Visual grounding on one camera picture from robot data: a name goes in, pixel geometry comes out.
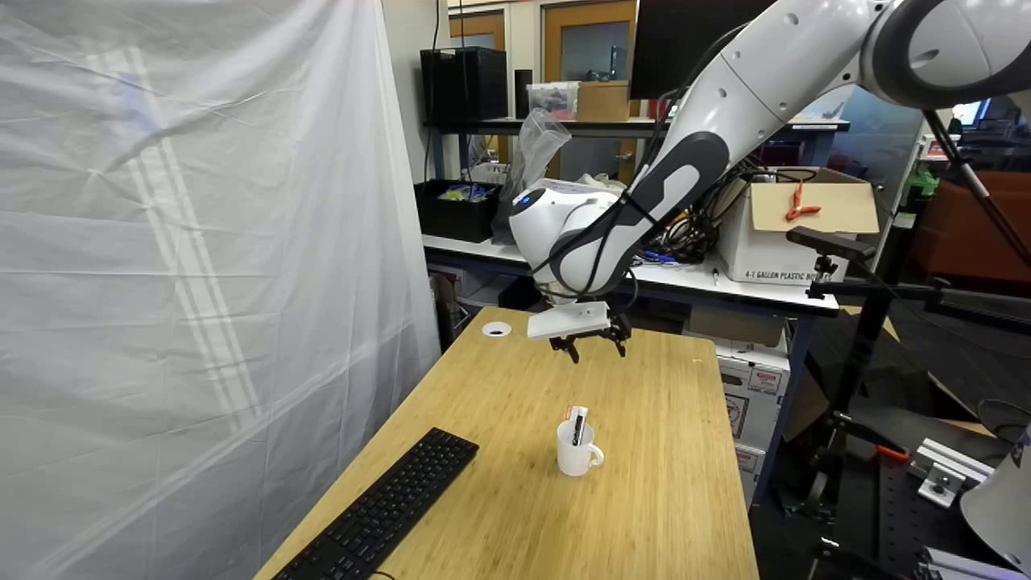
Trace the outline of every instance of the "red object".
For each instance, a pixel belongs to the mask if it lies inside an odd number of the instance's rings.
[[[802,206],[802,183],[792,189],[792,206],[782,213],[782,222],[795,222],[800,217],[817,217],[818,206]]]
[[[909,454],[890,445],[876,445],[876,456],[909,465]]]

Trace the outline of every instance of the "wall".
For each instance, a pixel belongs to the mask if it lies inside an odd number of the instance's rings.
[[[414,163],[414,183],[428,180],[427,128],[423,128],[423,84],[418,52],[432,46],[440,8],[440,46],[449,46],[449,8],[444,0],[384,0],[386,42],[394,58],[394,82],[401,115],[405,126],[405,147]]]
[[[507,42],[509,42],[509,112],[515,115],[515,70],[533,70],[535,82],[542,70],[542,8],[537,4],[509,4],[507,8]]]

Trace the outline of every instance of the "tripod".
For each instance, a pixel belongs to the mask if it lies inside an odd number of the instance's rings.
[[[997,233],[1026,261],[1026,269],[1031,269],[1028,245],[1011,229],[1011,222],[1001,217],[1001,211],[993,203],[990,189],[975,174],[975,169],[964,160],[960,147],[950,141],[950,136],[942,126],[938,112],[924,108],[924,118],[927,118],[934,139],[942,141],[950,169],[966,180],[975,201],[993,220]],[[896,456],[909,456],[905,448],[900,448],[885,434],[880,434],[869,424],[860,424],[860,423],[854,423],[847,415],[850,400],[863,386],[863,372],[866,372],[866,365],[869,365],[869,357],[876,350],[876,337],[883,331],[883,323],[890,320],[890,309],[892,309],[896,298],[924,300],[927,314],[946,314],[946,315],[958,315],[958,320],[969,320],[969,323],[982,323],[982,327],[997,327],[997,329],[1031,331],[1031,327],[1019,323],[1019,320],[1001,320],[1001,315],[985,315],[985,314],[949,305],[949,298],[979,298],[979,300],[1001,300],[1001,303],[1023,303],[1023,300],[1010,300],[1010,298],[997,298],[997,293],[950,290],[946,279],[902,284],[905,261],[909,261],[909,250],[912,250],[912,243],[914,243],[914,222],[909,229],[902,229],[902,227],[890,229],[890,245],[885,245],[883,269],[869,279],[824,284],[824,273],[834,271],[829,253],[840,253],[847,261],[869,261],[873,248],[847,243],[847,238],[837,238],[837,236],[814,233],[814,229],[792,229],[792,233],[786,233],[786,238],[818,250],[818,263],[817,263],[818,278],[808,286],[814,298],[822,298],[822,293],[863,298],[863,309],[860,309],[859,331],[854,331],[850,349],[847,349],[845,372],[840,372],[840,376],[837,376],[837,383],[833,390],[833,405],[808,430],[814,440],[818,440],[818,448],[808,454],[808,465],[807,465],[814,469],[814,476],[808,476],[808,492],[807,492],[802,516],[829,519],[833,505],[837,502],[837,482],[840,482],[840,466],[845,466],[845,456],[847,456],[847,438],[863,438],[863,440],[873,440],[873,445],[885,448]]]

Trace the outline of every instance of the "computer monitor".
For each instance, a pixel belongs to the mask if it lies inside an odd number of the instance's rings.
[[[638,0],[632,101],[678,90],[722,32],[763,8],[771,0]]]

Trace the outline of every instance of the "black keyboard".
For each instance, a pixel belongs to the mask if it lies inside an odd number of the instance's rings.
[[[277,580],[368,580],[474,454],[474,440],[428,430],[377,482],[326,525]]]

